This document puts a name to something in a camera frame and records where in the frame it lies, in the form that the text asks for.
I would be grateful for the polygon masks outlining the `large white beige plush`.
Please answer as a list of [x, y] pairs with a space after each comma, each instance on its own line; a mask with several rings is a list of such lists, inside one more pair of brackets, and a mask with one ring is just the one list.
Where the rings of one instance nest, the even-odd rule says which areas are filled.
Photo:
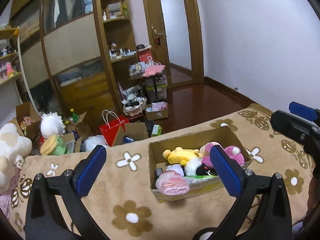
[[1, 194], [9, 189], [16, 170], [22, 169], [31, 150], [31, 140], [21, 136], [15, 124], [7, 123], [1, 128]]

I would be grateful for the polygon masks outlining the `pink tissue pack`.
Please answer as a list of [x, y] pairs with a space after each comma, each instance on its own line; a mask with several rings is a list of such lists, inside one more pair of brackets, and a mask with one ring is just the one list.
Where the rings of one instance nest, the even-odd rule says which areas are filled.
[[189, 192], [189, 184], [175, 171], [162, 172], [155, 182], [157, 190], [166, 196], [177, 196]]

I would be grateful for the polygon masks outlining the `small black side table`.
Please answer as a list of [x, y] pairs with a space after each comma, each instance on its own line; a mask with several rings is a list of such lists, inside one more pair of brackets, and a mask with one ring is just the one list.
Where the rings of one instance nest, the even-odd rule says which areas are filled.
[[150, 102], [167, 99], [168, 80], [165, 65], [138, 62], [129, 67], [129, 79], [141, 80]]

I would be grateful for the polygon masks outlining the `small cardboard box floor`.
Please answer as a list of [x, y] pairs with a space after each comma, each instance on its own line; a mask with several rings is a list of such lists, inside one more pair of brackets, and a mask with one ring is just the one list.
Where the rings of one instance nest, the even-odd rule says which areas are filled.
[[149, 120], [166, 119], [169, 117], [168, 104], [165, 101], [153, 102], [147, 105], [145, 112]]

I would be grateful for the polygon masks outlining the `pink plush bear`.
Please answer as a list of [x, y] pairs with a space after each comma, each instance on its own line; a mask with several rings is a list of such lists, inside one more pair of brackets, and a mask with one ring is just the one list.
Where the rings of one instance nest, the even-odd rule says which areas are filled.
[[[214, 165], [210, 161], [209, 153], [210, 149], [216, 145], [221, 146], [218, 142], [209, 142], [200, 148], [200, 153], [202, 154], [201, 163], [203, 163], [207, 167], [214, 168]], [[240, 151], [240, 148], [236, 146], [227, 146], [223, 150], [231, 159], [235, 160], [239, 165], [245, 165], [245, 159], [242, 152]]]

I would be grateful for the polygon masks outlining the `white round plush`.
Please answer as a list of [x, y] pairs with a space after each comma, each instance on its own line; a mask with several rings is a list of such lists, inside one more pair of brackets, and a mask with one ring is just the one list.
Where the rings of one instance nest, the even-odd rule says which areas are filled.
[[66, 130], [62, 116], [58, 115], [57, 112], [43, 113], [41, 115], [40, 132], [45, 140], [52, 135], [64, 135]]

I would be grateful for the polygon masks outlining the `white fluffy plush toy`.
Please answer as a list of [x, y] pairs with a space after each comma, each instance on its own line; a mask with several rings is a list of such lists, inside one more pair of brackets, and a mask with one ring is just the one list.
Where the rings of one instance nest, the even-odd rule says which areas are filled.
[[196, 176], [197, 169], [202, 165], [199, 158], [190, 159], [184, 166], [185, 176]]

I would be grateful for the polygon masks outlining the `cardboard box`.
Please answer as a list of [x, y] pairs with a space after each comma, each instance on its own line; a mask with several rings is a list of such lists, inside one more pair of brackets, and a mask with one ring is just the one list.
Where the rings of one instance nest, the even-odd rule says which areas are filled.
[[[217, 165], [209, 158], [212, 146], [221, 146], [225, 153], [241, 167], [247, 168], [251, 159], [244, 146], [228, 126], [193, 132], [149, 144], [150, 189], [158, 202], [172, 202], [195, 197], [223, 187], [217, 175]], [[165, 194], [160, 173], [170, 171], [176, 178], [185, 179], [188, 192]]]

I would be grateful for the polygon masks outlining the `white-haired black plush doll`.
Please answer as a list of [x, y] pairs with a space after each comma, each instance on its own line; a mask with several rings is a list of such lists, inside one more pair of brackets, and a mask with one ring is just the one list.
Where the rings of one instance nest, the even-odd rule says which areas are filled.
[[[166, 171], [175, 171], [181, 176], [185, 176], [184, 174], [184, 166], [180, 164], [169, 165], [166, 168]], [[214, 168], [210, 168], [204, 164], [202, 164], [196, 171], [197, 176], [217, 176], [217, 172]]]

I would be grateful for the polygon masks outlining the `wicker basket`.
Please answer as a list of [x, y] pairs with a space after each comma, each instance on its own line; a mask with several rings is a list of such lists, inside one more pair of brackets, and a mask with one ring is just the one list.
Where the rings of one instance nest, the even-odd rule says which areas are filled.
[[144, 96], [135, 97], [132, 100], [124, 99], [122, 101], [123, 104], [123, 112], [127, 116], [136, 116], [142, 114], [146, 109], [147, 99]]

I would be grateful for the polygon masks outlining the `wooden door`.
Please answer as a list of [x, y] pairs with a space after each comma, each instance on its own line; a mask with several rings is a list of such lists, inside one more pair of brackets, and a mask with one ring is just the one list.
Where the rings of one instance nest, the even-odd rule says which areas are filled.
[[202, 83], [203, 43], [197, 0], [143, 0], [151, 51], [171, 87]]

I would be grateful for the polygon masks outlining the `dark blue small box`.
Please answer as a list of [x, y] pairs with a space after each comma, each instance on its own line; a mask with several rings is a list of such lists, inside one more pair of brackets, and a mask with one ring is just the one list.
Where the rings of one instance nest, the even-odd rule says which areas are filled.
[[162, 173], [163, 173], [163, 169], [161, 167], [156, 168], [155, 169], [155, 180], [157, 180]]

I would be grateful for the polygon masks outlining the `wooden corner shelf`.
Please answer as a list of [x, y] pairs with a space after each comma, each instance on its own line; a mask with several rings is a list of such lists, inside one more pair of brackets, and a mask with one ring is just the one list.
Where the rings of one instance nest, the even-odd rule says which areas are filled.
[[135, 51], [129, 0], [93, 0], [93, 15], [100, 57], [110, 90], [111, 108], [123, 113], [119, 86], [134, 86], [137, 79], [129, 77], [129, 65], [138, 62], [138, 55], [124, 55], [125, 49]]

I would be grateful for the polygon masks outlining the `wooden wardrobe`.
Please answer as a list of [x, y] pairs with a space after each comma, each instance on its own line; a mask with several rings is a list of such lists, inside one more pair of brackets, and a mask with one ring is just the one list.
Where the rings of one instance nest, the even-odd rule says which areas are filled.
[[13, 0], [24, 95], [39, 113], [85, 114], [101, 123], [116, 109], [98, 22], [98, 0]]

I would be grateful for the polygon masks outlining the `green yellow plush toy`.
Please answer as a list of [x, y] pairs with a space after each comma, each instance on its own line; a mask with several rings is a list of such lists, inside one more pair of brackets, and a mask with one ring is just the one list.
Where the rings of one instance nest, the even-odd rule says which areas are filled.
[[60, 156], [69, 154], [71, 151], [68, 149], [63, 139], [56, 134], [51, 135], [41, 146], [40, 154]]

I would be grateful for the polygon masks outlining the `red paper bag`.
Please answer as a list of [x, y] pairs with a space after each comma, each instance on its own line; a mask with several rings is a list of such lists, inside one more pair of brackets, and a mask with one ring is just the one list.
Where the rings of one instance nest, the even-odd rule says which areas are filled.
[[104, 109], [101, 114], [105, 123], [101, 125], [99, 129], [108, 146], [112, 146], [119, 127], [122, 127], [125, 130], [125, 124], [130, 121], [123, 115], [117, 116], [114, 111], [106, 109]]

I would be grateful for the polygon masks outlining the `white toy shelf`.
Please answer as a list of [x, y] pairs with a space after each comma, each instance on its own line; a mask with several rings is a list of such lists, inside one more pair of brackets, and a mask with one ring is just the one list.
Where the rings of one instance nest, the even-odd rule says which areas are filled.
[[1, 125], [16, 116], [16, 106], [29, 101], [34, 109], [22, 60], [20, 28], [1, 24]]

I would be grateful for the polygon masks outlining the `green tissue pack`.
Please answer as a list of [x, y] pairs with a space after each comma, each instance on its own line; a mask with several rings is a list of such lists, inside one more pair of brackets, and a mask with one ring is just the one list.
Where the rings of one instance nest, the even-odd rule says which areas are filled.
[[184, 176], [183, 178], [188, 184], [195, 184], [214, 179], [216, 176]]

